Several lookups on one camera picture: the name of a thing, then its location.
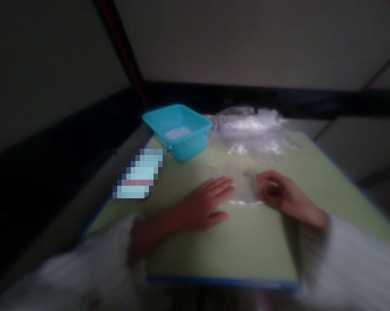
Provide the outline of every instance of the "green table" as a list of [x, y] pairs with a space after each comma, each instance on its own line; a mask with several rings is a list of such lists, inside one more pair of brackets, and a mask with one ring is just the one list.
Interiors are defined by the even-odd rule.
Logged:
[[[258, 163], [249, 156], [231, 156], [209, 148], [179, 164], [168, 155], [158, 186], [147, 200], [131, 205], [109, 200], [88, 234], [99, 232], [131, 212], [150, 215], [182, 199], [211, 177], [211, 165], [221, 175], [228, 165], [240, 171], [269, 169], [292, 178], [320, 208], [390, 245], [390, 223], [355, 185], [304, 134], [292, 133], [298, 150], [277, 162]], [[148, 148], [161, 148], [155, 138]], [[153, 280], [294, 287], [297, 284], [297, 223], [277, 210], [262, 206], [222, 204], [230, 219], [208, 230], [181, 232], [164, 241], [148, 257]]]

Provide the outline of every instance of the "red pole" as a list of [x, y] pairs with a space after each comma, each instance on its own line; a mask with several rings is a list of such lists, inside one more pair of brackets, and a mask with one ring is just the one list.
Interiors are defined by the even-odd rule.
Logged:
[[113, 12], [113, 8], [110, 7], [109, 2], [107, 0], [99, 0], [100, 7], [102, 9], [102, 12], [107, 19], [107, 23], [109, 24], [109, 27], [113, 33], [114, 40], [117, 44], [117, 47], [120, 51], [120, 54], [123, 58], [123, 61], [126, 63], [127, 68], [129, 69], [130, 75], [133, 79], [134, 85], [136, 85], [137, 92], [139, 93], [139, 96], [143, 102], [143, 105], [146, 110], [149, 110], [149, 101], [146, 97], [146, 94], [143, 89], [142, 81], [139, 78], [139, 76], [136, 73], [136, 68], [133, 66], [132, 61], [130, 60], [130, 54], [128, 51], [128, 47], [126, 42], [121, 36], [121, 32], [116, 26], [115, 23], [115, 14]]

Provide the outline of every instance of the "white paper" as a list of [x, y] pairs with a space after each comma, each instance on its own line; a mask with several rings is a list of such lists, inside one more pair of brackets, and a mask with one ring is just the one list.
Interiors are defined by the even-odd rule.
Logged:
[[175, 127], [173, 130], [170, 130], [169, 132], [167, 132], [165, 134], [165, 136], [167, 138], [169, 138], [170, 140], [176, 140], [176, 139], [185, 137], [185, 136], [189, 135], [190, 133], [192, 133], [192, 132], [187, 127], [181, 127], [181, 128]]

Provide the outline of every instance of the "clear plastic sheet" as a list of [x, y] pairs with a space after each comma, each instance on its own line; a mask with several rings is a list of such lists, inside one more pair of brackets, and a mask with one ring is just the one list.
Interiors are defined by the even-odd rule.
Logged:
[[[234, 180], [233, 187], [236, 189], [235, 193], [224, 202], [231, 205], [262, 205], [263, 202], [259, 200], [258, 184], [256, 174], [253, 168], [240, 168], [233, 163], [227, 163], [224, 166], [225, 176]], [[208, 171], [211, 178], [219, 178], [221, 175], [215, 164], [208, 164]]]
[[274, 161], [277, 155], [294, 148], [286, 122], [276, 110], [231, 107], [213, 119], [209, 146], [229, 154], [251, 155], [260, 161]]

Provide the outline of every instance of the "fuzzy white sleeve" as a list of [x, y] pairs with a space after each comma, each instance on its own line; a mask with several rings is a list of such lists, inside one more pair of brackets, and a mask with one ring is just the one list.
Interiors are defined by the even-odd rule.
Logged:
[[145, 309], [144, 263], [126, 266], [136, 217], [45, 262], [0, 297], [0, 310]]
[[300, 228], [302, 302], [318, 310], [390, 310], [390, 246], [330, 217]]

